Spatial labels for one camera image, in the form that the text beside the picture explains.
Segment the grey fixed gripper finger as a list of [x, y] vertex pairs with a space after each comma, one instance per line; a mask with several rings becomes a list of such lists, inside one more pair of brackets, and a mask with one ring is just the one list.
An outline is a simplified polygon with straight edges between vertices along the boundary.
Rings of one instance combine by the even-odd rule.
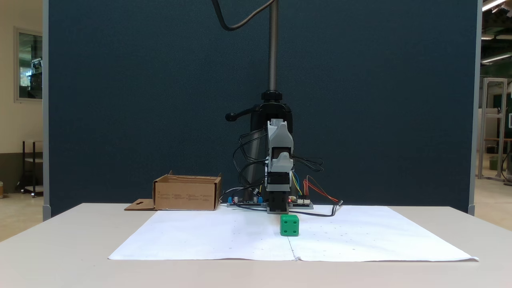
[[289, 152], [282, 152], [274, 159], [274, 172], [289, 173], [293, 168], [293, 159], [290, 158]]

